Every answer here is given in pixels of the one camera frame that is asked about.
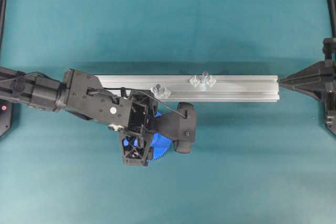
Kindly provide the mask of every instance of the blue plastic part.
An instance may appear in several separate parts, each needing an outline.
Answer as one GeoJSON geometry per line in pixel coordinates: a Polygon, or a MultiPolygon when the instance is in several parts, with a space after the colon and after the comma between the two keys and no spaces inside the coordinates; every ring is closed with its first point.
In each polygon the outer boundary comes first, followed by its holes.
{"type": "Polygon", "coordinates": [[[162,157],[168,151],[171,143],[172,141],[169,138],[159,133],[155,133],[151,144],[151,146],[154,147],[154,154],[152,160],[157,160],[158,158],[162,157]]]}
{"type": "Polygon", "coordinates": [[[123,144],[124,146],[128,146],[129,142],[125,139],[125,140],[122,142],[122,144],[123,144]]]}

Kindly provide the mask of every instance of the black plastic bracket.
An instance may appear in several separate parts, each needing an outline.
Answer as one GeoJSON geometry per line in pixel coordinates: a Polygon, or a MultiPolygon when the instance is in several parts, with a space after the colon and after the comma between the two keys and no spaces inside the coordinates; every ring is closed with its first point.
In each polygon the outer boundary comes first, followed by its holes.
{"type": "Polygon", "coordinates": [[[323,41],[324,61],[319,61],[279,81],[280,86],[306,94],[324,103],[324,121],[336,135],[336,38],[323,41]]]}

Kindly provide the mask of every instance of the teal table surface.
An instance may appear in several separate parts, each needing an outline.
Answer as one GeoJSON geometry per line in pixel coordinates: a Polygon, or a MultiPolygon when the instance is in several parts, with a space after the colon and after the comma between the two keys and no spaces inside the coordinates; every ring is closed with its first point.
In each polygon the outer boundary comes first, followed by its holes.
{"type": "MultiPolygon", "coordinates": [[[[326,0],[7,0],[0,64],[59,80],[69,68],[285,77],[322,60],[330,36],[326,0]]],[[[104,125],[17,106],[0,140],[0,223],[334,224],[322,104],[280,99],[195,103],[190,155],[148,167],[123,165],[104,125]]]]}

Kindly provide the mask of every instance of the metal profile bar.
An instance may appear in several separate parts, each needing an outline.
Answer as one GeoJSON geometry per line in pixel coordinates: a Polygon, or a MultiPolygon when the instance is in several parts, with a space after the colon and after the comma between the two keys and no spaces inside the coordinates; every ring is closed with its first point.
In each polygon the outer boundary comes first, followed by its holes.
{"type": "Polygon", "coordinates": [[[188,102],[276,102],[279,100],[278,76],[209,76],[215,83],[203,82],[203,76],[151,75],[121,76],[97,75],[105,88],[133,88],[167,91],[162,101],[188,102]],[[192,84],[193,78],[199,83],[192,84]]]}

